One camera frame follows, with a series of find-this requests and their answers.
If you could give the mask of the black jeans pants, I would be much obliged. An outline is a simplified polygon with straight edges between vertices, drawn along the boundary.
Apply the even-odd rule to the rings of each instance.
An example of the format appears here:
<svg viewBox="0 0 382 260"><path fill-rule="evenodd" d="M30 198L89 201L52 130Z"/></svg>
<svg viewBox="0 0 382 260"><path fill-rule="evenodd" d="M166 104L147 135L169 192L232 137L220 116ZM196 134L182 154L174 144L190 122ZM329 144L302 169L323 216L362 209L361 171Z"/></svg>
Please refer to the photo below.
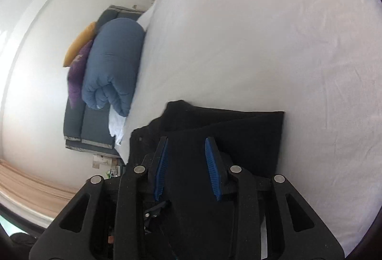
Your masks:
<svg viewBox="0 0 382 260"><path fill-rule="evenodd" d="M141 247L142 259L227 259L233 227L233 201L213 193L205 141L213 137L227 163L258 177L276 171L284 113L241 112L171 101L163 114L134 130L129 163L140 164L168 139L164 180L166 205Z"/></svg>

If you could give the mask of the white towel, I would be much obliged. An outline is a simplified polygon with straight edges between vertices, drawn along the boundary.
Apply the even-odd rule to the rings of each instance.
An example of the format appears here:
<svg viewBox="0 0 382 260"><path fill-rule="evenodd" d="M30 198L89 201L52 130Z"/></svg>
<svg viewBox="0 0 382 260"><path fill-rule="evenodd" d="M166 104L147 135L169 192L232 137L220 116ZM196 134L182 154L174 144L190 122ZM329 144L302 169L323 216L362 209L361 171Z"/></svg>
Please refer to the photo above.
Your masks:
<svg viewBox="0 0 382 260"><path fill-rule="evenodd" d="M115 145L120 146L124 137L126 117L122 117L110 106L109 110L109 134L115 138Z"/></svg>

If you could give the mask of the rolled blue duvet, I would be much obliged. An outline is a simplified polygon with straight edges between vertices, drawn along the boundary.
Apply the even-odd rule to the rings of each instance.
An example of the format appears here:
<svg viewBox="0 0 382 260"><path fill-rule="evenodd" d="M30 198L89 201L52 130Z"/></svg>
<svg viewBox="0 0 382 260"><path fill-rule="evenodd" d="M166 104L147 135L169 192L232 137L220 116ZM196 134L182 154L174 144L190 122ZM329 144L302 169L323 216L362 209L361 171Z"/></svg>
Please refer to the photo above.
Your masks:
<svg viewBox="0 0 382 260"><path fill-rule="evenodd" d="M118 115L129 115L144 39L144 29L132 19L113 19L100 28L82 85L82 100L88 107L101 109L109 104Z"/></svg>

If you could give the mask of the purple pillow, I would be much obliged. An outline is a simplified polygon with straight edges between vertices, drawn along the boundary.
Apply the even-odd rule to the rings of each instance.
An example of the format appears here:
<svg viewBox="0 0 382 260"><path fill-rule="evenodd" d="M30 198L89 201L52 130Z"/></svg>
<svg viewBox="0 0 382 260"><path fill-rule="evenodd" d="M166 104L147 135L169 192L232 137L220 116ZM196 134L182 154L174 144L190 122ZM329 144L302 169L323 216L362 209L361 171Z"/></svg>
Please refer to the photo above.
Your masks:
<svg viewBox="0 0 382 260"><path fill-rule="evenodd" d="M72 108L74 108L81 99L85 68L92 45L93 40L91 39L80 49L77 56L73 59L68 71L68 100Z"/></svg>

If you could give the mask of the mustard yellow pillow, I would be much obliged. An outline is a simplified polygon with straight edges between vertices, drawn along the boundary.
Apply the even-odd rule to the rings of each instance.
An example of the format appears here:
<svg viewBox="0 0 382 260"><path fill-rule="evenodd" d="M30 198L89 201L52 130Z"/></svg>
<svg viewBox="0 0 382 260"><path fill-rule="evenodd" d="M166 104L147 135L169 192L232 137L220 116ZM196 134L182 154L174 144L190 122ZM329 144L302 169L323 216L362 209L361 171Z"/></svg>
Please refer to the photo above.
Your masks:
<svg viewBox="0 0 382 260"><path fill-rule="evenodd" d="M63 67L69 67L84 45L91 41L96 34L96 22L90 23L71 43L65 57Z"/></svg>

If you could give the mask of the white bed with sheet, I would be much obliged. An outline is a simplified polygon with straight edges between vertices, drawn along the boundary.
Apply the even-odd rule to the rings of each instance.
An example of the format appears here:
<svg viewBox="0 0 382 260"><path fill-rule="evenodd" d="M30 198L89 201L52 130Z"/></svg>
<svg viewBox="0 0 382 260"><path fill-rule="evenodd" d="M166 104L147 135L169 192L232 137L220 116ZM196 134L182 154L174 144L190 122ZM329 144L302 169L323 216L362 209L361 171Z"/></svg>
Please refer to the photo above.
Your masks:
<svg viewBox="0 0 382 260"><path fill-rule="evenodd" d="M175 100L284 111L278 170L355 251L381 208L381 0L157 0L124 159Z"/></svg>

